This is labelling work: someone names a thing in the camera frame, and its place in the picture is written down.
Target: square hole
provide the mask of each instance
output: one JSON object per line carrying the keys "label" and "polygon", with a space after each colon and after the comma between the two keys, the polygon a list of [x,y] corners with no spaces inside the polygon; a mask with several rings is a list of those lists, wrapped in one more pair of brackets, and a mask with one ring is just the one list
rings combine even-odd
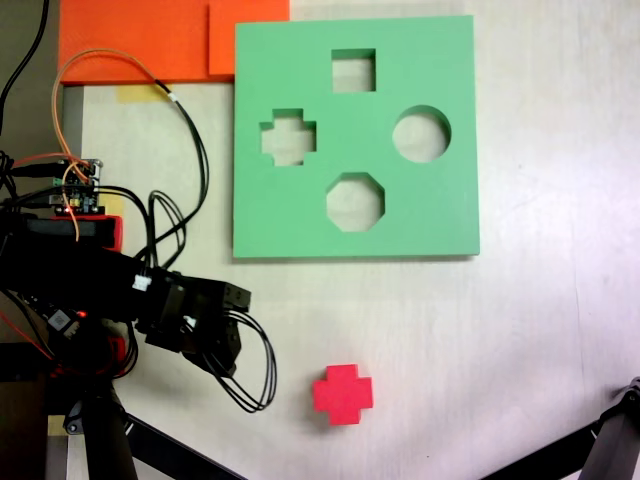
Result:
{"label": "square hole", "polygon": [[376,51],[373,48],[331,52],[333,93],[376,91]]}

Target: red foam piece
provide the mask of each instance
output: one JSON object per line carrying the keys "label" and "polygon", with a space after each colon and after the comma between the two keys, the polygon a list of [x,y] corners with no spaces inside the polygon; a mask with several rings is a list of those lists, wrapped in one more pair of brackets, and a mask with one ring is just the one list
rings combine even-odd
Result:
{"label": "red foam piece", "polygon": [[[232,81],[235,25],[288,21],[289,0],[60,0],[58,67],[89,48],[137,57],[165,83]],[[72,65],[65,84],[136,84],[129,61],[96,55]]]}
{"label": "red foam piece", "polygon": [[358,377],[357,365],[331,365],[327,379],[313,383],[313,407],[329,413],[329,425],[357,425],[360,410],[373,408],[371,378]]}

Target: orange mat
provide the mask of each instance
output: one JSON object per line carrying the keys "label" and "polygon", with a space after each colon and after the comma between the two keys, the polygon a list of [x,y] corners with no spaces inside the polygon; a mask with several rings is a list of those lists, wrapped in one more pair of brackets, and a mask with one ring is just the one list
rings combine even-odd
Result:
{"label": "orange mat", "polygon": [[[233,81],[235,25],[289,20],[289,0],[61,0],[58,66],[87,48],[138,57],[167,83]],[[89,57],[67,85],[135,84],[149,79],[129,62]]]}

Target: red cross block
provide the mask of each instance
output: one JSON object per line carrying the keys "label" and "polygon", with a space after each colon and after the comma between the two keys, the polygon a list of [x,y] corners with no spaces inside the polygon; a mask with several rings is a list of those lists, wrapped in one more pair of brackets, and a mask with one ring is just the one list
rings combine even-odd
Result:
{"label": "red cross block", "polygon": [[360,410],[373,408],[371,378],[359,378],[357,365],[327,367],[327,379],[313,383],[313,408],[329,412],[329,425],[357,425]]}

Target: yellow tape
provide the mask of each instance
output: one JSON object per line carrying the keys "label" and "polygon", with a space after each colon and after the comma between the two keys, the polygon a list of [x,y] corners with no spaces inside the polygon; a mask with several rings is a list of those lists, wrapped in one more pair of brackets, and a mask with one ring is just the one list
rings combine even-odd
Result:
{"label": "yellow tape", "polygon": [[100,195],[99,203],[104,207],[106,215],[124,216],[124,198],[115,195]]}
{"label": "yellow tape", "polygon": [[152,85],[118,85],[116,86],[118,103],[153,103],[168,102],[167,94],[156,84]]}

